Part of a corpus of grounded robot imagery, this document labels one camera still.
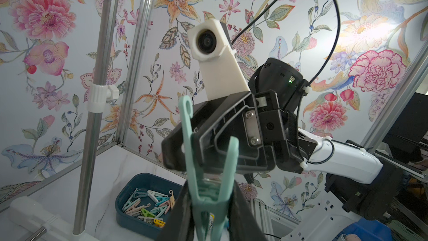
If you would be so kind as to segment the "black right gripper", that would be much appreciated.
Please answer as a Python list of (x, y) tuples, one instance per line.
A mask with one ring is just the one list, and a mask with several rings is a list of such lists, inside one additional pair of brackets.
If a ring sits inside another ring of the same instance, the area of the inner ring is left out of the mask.
[[(220, 174), (231, 137), (239, 140), (236, 173), (268, 172), (274, 168), (301, 174), (317, 143), (298, 131), (296, 114), (280, 108), (275, 91), (244, 91), (193, 106), (191, 118), (196, 160), (205, 173)], [(162, 141), (166, 169), (186, 171), (179, 123)]]

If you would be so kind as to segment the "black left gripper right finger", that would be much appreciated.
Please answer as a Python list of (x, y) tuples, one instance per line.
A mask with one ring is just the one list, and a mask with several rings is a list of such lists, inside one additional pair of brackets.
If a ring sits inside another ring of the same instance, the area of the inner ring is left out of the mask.
[(230, 240), (266, 241), (236, 181), (230, 197)]

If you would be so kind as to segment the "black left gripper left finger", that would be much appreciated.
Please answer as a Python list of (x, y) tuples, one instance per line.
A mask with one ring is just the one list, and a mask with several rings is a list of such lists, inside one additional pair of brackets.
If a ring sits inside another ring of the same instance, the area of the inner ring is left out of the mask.
[(155, 241), (192, 241), (194, 237), (195, 221), (192, 215), (192, 200), (188, 182), (185, 182), (166, 225)]

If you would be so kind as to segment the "mint green clothespin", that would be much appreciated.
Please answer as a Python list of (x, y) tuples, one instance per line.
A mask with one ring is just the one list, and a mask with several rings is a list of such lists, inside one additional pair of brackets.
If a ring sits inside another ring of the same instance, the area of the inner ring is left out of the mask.
[(179, 112), (185, 150), (187, 184), (197, 238), (199, 241), (204, 241), (207, 235), (210, 235), (212, 241), (219, 241), (224, 231), (230, 197), (233, 193), (239, 156), (239, 140), (236, 137), (231, 137), (229, 140), (221, 182), (208, 181), (204, 178), (202, 167), (195, 160), (195, 150), (191, 144), (193, 105), (190, 97), (180, 97)]

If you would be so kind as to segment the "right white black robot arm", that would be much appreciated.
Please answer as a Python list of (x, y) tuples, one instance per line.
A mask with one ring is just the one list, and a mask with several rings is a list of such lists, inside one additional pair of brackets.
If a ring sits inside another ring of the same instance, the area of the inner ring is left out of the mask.
[(249, 80), (236, 60), (226, 25), (210, 19), (188, 30), (207, 100), (179, 100), (180, 124), (162, 142), (167, 168), (184, 171), (195, 210), (231, 203), (236, 174), (271, 171), (327, 174), (328, 208), (376, 220), (397, 195), (402, 171), (348, 141), (298, 127), (298, 108), (311, 82), (270, 57)]

